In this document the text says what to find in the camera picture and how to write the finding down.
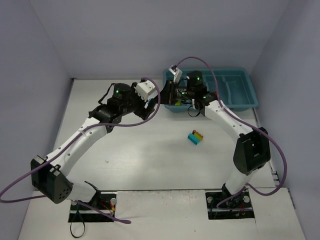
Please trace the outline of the lime green sloped lego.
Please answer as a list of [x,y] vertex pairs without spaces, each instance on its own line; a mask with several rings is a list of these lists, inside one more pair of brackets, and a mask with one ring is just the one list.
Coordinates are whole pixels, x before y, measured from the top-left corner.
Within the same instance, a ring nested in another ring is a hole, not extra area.
[[178,101],[175,103],[175,106],[181,106],[181,105],[182,105],[181,100],[178,100]]

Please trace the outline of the brown lego plate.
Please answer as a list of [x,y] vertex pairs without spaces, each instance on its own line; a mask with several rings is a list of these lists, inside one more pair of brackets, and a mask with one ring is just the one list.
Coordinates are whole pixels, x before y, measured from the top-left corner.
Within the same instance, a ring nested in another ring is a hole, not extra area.
[[193,135],[200,135],[200,133],[198,131],[196,131],[195,129],[192,131]]

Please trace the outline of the light blue long lego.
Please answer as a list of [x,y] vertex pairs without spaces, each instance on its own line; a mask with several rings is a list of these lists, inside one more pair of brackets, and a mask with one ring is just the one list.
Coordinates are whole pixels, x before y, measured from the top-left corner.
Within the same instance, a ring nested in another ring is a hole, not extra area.
[[192,142],[194,145],[198,145],[202,139],[200,138],[197,138],[194,134],[190,133],[188,136],[187,136],[187,139]]

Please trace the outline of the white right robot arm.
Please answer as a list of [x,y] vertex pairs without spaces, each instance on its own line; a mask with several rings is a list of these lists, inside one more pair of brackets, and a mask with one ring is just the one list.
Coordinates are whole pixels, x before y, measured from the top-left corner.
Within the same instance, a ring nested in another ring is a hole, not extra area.
[[203,116],[214,121],[234,141],[233,170],[222,186],[224,196],[230,197],[243,192],[253,175],[270,159],[268,132],[244,122],[222,102],[218,92],[210,92],[203,82],[201,71],[194,70],[186,75],[186,85],[181,86],[182,71],[170,69],[173,75],[161,91],[164,105],[173,105],[186,100]]

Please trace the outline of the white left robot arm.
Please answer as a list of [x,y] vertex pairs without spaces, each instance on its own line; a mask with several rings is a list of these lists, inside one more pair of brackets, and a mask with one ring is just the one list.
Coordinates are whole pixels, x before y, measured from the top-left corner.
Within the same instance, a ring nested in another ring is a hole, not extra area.
[[30,162],[31,183],[55,204],[65,200],[90,202],[98,190],[90,183],[75,183],[67,178],[77,161],[95,142],[111,133],[120,125],[122,118],[130,113],[146,121],[154,111],[155,103],[149,97],[158,87],[150,80],[132,85],[115,83],[111,98],[89,112],[80,128],[58,149]]

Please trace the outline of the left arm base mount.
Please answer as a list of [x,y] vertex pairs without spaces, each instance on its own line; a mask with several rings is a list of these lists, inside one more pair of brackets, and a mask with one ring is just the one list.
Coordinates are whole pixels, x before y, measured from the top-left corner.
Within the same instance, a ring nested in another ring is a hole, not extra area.
[[[99,209],[106,215],[115,217],[116,204],[117,204],[117,193],[116,192],[104,192],[98,190],[96,186],[85,181],[87,185],[90,185],[96,190],[96,194],[93,199],[86,202],[87,205]],[[86,206],[75,204],[70,205],[70,212],[68,217],[69,223],[113,223],[114,221],[109,217],[98,213],[91,208]]]

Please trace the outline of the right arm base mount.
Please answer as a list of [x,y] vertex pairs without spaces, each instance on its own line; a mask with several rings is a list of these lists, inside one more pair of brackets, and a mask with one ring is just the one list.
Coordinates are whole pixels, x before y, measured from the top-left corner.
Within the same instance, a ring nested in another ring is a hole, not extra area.
[[225,189],[221,191],[206,191],[205,200],[209,220],[241,220],[254,219],[249,190],[246,188],[237,196],[226,200],[229,195]]

